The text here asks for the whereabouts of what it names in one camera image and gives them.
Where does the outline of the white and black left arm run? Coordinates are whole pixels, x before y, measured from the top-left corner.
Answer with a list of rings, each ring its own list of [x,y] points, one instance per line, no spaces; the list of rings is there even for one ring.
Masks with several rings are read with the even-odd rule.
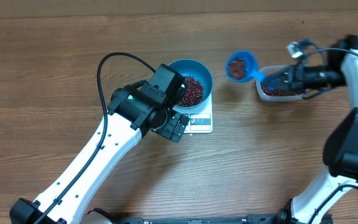
[[[150,81],[118,88],[86,146],[34,201],[20,198],[12,206],[11,222],[80,223],[108,175],[149,131],[180,141],[189,118],[173,107],[185,91],[185,78],[165,64]]]

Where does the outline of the blue plastic measuring scoop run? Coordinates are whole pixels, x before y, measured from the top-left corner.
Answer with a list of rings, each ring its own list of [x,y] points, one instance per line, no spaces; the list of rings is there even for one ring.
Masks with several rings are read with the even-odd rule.
[[[250,51],[238,51],[226,62],[226,75],[234,82],[245,83],[251,80],[263,82],[268,75],[259,72],[259,64]]]

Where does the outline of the red adzuki beans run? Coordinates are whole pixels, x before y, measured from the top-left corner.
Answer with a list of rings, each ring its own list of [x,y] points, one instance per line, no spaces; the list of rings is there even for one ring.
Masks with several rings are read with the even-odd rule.
[[[185,76],[185,80],[187,81],[186,93],[178,103],[178,106],[195,106],[203,99],[204,86],[199,80],[196,80],[191,76]]]

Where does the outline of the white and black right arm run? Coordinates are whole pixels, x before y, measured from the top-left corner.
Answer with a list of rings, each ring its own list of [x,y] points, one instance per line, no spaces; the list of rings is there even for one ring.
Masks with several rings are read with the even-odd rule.
[[[344,86],[350,112],[324,145],[321,171],[269,223],[332,223],[328,210],[348,191],[358,190],[358,36],[306,53],[310,45],[314,42],[308,39],[290,43],[287,49],[296,64],[262,83],[287,92],[313,90],[316,95]]]

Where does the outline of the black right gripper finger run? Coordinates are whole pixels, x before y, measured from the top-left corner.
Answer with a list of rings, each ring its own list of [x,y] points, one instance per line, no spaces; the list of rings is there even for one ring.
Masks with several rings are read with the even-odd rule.
[[[270,80],[288,80],[290,74],[291,70],[289,68],[283,68],[281,70],[274,71],[268,76],[268,78]]]
[[[280,80],[270,80],[270,81],[263,81],[263,84],[266,86],[268,90],[271,91],[285,91],[291,92],[289,89],[289,82],[287,80],[280,81]]]

